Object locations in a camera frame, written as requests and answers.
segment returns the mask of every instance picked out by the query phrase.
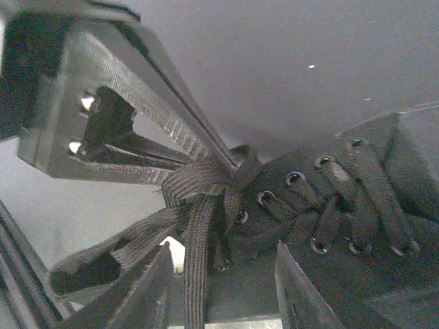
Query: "metal eyelet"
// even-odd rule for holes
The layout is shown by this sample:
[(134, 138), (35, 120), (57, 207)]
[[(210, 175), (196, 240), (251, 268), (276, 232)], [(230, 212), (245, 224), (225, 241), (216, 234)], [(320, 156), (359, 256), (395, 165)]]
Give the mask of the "metal eyelet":
[(349, 251), (355, 256), (366, 256), (372, 251), (372, 245), (367, 243), (365, 246), (359, 247), (354, 244), (354, 242), (349, 243)]
[(351, 140), (347, 145), (346, 149), (348, 151), (351, 151), (355, 147), (359, 147), (362, 145), (369, 145), (369, 141), (363, 137), (355, 137), (353, 140)]
[(390, 246), (390, 249), (398, 256), (416, 256), (420, 253), (419, 244), (415, 240), (410, 240), (410, 246), (404, 248), (404, 250), (400, 250), (394, 246)]
[(248, 220), (248, 213), (245, 210), (243, 210), (239, 213), (239, 216), (238, 216), (237, 220), (235, 221), (235, 223), (239, 224), (239, 225), (243, 225), (243, 224), (247, 223), (247, 220)]
[(301, 180), (307, 180), (305, 175), (299, 171), (292, 171), (291, 173), (285, 176), (285, 180), (288, 186), (291, 186), (291, 184), (297, 181), (299, 178)]
[(316, 159), (316, 161), (314, 162), (314, 167), (317, 169), (321, 169), (322, 165), (328, 162), (334, 161), (335, 162), (335, 158), (333, 156), (321, 156), (319, 158)]
[(313, 252), (315, 252), (316, 254), (319, 255), (325, 255), (327, 253), (329, 253), (329, 251), (332, 248), (332, 245), (328, 244), (328, 245), (323, 245), (321, 243), (316, 243), (316, 239), (315, 238), (311, 238), (311, 241), (309, 243), (309, 246), (311, 247), (311, 250)]
[(263, 200), (264, 199), (267, 199), (267, 198), (269, 198), (269, 197), (271, 197), (271, 198), (273, 198), (273, 197), (276, 197), (275, 195), (274, 195), (274, 193), (272, 192), (272, 191), (264, 191), (264, 192), (260, 192), (259, 194), (258, 194), (258, 198), (257, 198), (257, 203), (258, 204), (260, 204), (261, 206), (264, 206), (264, 204), (263, 204)]

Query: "shoelace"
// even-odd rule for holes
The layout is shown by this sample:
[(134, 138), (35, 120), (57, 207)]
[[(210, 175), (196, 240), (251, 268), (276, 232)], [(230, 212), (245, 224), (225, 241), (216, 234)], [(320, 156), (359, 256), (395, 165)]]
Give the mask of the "shoelace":
[[(300, 211), (296, 217), (296, 225), (299, 227), (294, 227), (290, 235), (297, 235), (301, 240), (307, 235), (306, 239), (311, 239), (311, 249), (318, 254), (325, 254), (331, 249), (341, 223), (340, 208), (352, 214), (349, 250), (354, 255), (370, 253), (380, 224), (389, 238), (390, 249), (398, 256), (418, 254), (420, 247), (416, 240), (422, 240), (436, 250), (439, 244), (439, 225), (403, 212), (372, 145), (364, 138), (356, 138), (346, 148), (354, 168), (352, 174), (333, 156), (322, 156), (316, 160), (316, 169), (335, 190), (333, 196), (325, 202), (318, 200), (319, 197), (306, 177), (299, 172), (287, 175), (287, 184), (294, 194), (288, 202), (270, 191), (262, 192), (258, 202), (282, 221), (286, 217), (294, 218), (294, 204), (307, 209), (303, 206), (307, 200), (308, 210)], [(309, 207), (319, 210), (321, 204), (324, 204), (324, 210), (320, 210), (320, 215), (316, 211), (309, 211)]]
[(224, 267), (221, 237), (234, 226), (242, 205), (240, 190), (260, 171), (254, 149), (232, 149), (241, 165), (234, 177), (214, 157), (193, 162), (171, 173), (162, 183), (167, 208), (131, 226), (118, 246), (111, 251), (125, 271), (132, 268), (166, 236), (184, 241), (185, 252), (185, 327), (203, 328), (206, 298), (209, 232), (216, 224), (221, 201), (224, 206), (222, 232), (214, 232), (216, 267)]

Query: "black shoelace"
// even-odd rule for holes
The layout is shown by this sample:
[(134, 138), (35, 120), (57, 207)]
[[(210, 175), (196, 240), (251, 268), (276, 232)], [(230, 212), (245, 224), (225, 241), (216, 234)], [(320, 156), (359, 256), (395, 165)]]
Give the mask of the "black shoelace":
[(316, 160), (316, 170), (335, 190), (327, 200), (318, 196), (304, 174), (291, 172), (286, 177), (292, 193), (288, 199), (264, 191), (258, 202), (278, 221), (294, 219), (290, 238), (309, 239), (311, 249), (318, 254), (331, 251), (339, 232), (341, 210), (350, 214), (349, 250), (356, 256), (371, 252), (381, 227), (390, 249), (398, 256), (417, 255), (418, 241), (437, 249), (438, 241), (431, 236), (439, 236), (439, 225), (403, 212), (372, 145), (364, 138), (356, 138), (346, 151), (353, 163), (352, 173), (333, 156)]

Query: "eyelet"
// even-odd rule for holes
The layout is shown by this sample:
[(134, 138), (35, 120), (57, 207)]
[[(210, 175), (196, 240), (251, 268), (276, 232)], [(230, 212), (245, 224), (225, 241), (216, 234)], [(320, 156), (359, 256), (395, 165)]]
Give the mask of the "eyelet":
[(299, 178), (302, 180), (307, 180), (305, 175), (299, 171), (292, 171), (291, 173), (285, 176), (285, 180), (288, 186), (291, 186), (291, 184), (296, 182)]
[(263, 200), (264, 199), (267, 199), (267, 198), (269, 198), (269, 197), (271, 197), (271, 198), (273, 198), (273, 197), (276, 197), (275, 195), (274, 195), (274, 193), (272, 192), (272, 191), (264, 191), (264, 192), (260, 192), (259, 194), (258, 194), (258, 198), (257, 198), (257, 203), (258, 204), (260, 204), (261, 206), (264, 206), (264, 204), (263, 204)]
[(369, 145), (369, 141), (363, 137), (355, 137), (353, 140), (351, 140), (347, 145), (346, 148), (348, 151), (351, 151), (355, 147), (360, 147), (362, 145)]
[(317, 243), (316, 244), (316, 239), (315, 238), (311, 238), (311, 241), (309, 243), (309, 246), (311, 247), (311, 250), (313, 252), (315, 252), (316, 254), (319, 255), (325, 255), (327, 253), (329, 253), (329, 251), (332, 248), (332, 245), (328, 244), (328, 245), (323, 245), (321, 243)]
[(239, 213), (238, 219), (235, 221), (235, 223), (239, 225), (243, 225), (247, 223), (247, 220), (248, 220), (248, 213), (245, 210), (243, 210)]
[(317, 160), (314, 162), (314, 167), (317, 169), (321, 169), (322, 165), (331, 161), (335, 161), (335, 158), (333, 156), (321, 156), (317, 158)]
[(404, 248), (404, 250), (400, 250), (394, 246), (390, 246), (390, 249), (398, 256), (416, 256), (420, 253), (419, 244), (415, 240), (410, 240), (410, 246)]
[(355, 256), (366, 256), (369, 255), (372, 251), (372, 245), (370, 243), (367, 243), (363, 247), (355, 246), (353, 242), (349, 243), (349, 251), (352, 255)]

